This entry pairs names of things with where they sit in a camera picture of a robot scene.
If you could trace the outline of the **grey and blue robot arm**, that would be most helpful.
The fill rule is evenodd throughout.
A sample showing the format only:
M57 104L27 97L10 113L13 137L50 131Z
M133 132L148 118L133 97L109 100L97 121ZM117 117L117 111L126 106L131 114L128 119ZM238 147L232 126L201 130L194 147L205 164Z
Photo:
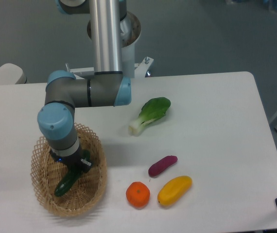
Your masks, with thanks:
M75 109L131 102L131 81L124 76L121 61L122 39L130 36L131 24L124 0L58 0L56 5L64 14L90 14L94 74L77 79L70 71L51 73L37 122L53 160L86 173L92 163L83 155L74 126Z

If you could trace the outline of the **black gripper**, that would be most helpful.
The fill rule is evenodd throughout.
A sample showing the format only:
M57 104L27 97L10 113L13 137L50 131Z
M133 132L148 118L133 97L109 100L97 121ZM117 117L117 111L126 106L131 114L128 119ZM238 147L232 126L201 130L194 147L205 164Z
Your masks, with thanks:
M83 150L79 148L74 154L69 156L59 156L52 149L50 149L51 158L57 162L62 163L68 167L68 169L76 168L83 173L88 173L92 168L92 162L90 159L83 159Z

